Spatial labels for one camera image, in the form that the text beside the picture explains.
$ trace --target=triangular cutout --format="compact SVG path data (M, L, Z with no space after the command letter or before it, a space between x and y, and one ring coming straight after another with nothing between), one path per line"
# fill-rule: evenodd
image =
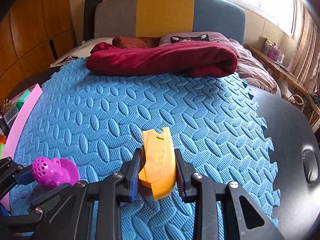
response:
M250 202L244 196L240 196L239 200L246 227L248 229L262 227L264 225L264 221Z

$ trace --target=toy ear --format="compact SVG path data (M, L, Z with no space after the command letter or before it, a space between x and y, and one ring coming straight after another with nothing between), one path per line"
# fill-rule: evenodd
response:
M58 165L61 167L61 162L58 158L53 158L52 161L53 161L54 165Z

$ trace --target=yellow headboard panel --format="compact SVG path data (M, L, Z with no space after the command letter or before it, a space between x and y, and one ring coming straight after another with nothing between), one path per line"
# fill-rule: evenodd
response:
M194 4L195 0L138 0L136 37L192 32Z

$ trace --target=purple toy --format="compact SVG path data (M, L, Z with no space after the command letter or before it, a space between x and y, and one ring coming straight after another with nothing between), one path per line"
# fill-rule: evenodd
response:
M36 182L47 189L66 182L74 185L80 179L77 166L71 160L58 158L36 158L32 163L32 175Z

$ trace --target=purple pillow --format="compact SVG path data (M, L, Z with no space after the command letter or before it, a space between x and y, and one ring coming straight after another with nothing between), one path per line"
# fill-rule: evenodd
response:
M204 34L207 34L209 36L209 41L219 42L220 44L231 49L236 54L237 58L240 58L240 54L239 54L238 50L236 49L236 47L221 33L216 33L216 32L171 33L171 34L163 36L160 39L159 47L172 44L172 42L170 40L172 36L200 37Z

